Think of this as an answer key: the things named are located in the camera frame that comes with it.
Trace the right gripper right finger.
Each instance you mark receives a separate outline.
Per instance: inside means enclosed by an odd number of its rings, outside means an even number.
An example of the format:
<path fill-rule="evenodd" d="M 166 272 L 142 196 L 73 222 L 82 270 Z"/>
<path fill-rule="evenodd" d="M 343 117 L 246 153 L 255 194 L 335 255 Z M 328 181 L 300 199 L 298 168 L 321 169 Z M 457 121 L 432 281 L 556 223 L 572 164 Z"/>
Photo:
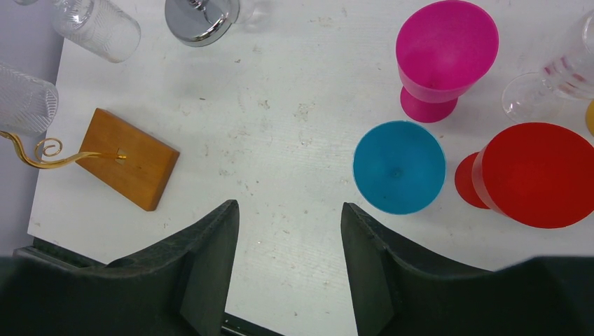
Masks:
<path fill-rule="evenodd" d="M 494 272 L 439 255 L 353 203 L 340 230 L 359 335 L 592 335 L 593 259 Z"/>

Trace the clear wine glass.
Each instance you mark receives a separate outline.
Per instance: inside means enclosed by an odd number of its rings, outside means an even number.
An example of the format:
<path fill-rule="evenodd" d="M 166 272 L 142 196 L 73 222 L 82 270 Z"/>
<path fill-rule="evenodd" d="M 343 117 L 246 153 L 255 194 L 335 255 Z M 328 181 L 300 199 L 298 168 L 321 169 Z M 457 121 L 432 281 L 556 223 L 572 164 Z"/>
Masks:
<path fill-rule="evenodd" d="M 544 122 L 565 101 L 593 99 L 593 11 L 580 17 L 555 43 L 537 72 L 514 78 L 502 93 L 502 108 L 516 123 Z"/>

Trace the blue wine glass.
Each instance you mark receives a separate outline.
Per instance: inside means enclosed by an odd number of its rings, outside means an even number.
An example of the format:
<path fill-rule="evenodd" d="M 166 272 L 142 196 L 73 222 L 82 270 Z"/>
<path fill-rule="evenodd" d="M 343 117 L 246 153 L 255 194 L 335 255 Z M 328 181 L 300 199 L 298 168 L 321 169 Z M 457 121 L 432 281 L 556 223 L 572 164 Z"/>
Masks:
<path fill-rule="evenodd" d="M 408 215 L 438 197 L 446 180 L 447 160 L 427 129 L 395 120 L 365 133 L 354 151 L 352 173 L 368 203 L 388 214 Z"/>

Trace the pink wine glass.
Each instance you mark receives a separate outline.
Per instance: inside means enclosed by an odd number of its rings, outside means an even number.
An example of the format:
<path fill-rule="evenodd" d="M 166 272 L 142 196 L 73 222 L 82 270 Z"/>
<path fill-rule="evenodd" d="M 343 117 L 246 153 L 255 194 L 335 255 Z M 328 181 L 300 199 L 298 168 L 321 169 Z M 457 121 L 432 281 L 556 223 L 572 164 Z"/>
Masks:
<path fill-rule="evenodd" d="M 499 50 L 492 17 L 468 1 L 437 1 L 413 13 L 395 43 L 404 113 L 421 123 L 447 118 L 489 72 Z"/>

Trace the red wine glass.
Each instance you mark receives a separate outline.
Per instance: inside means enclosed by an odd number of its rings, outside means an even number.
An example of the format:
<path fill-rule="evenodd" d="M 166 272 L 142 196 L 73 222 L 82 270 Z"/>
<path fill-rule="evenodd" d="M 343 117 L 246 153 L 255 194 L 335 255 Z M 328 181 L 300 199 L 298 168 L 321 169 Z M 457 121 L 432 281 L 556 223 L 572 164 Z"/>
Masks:
<path fill-rule="evenodd" d="M 593 212 L 593 145 L 558 125 L 514 125 L 459 163 L 455 187 L 476 208 L 533 228 L 565 228 Z"/>

